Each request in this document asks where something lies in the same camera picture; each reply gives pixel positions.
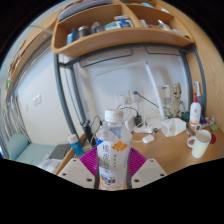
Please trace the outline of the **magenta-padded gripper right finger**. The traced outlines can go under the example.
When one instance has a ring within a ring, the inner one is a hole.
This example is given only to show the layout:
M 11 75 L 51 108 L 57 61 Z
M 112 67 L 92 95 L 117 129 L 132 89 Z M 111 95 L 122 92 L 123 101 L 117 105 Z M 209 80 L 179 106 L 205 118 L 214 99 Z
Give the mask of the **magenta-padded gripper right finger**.
M 136 149 L 130 149 L 127 173 L 128 189 L 143 187 L 165 176 L 166 172 L 155 159 L 146 159 Z

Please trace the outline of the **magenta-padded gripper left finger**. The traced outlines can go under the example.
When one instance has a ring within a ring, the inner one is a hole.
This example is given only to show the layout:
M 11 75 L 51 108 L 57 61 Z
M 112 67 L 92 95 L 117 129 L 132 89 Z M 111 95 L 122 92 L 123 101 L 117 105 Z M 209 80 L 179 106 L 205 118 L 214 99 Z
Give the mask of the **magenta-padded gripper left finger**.
M 59 177 L 84 188 L 99 187 L 97 148 L 80 159 L 72 158 L 58 174 Z

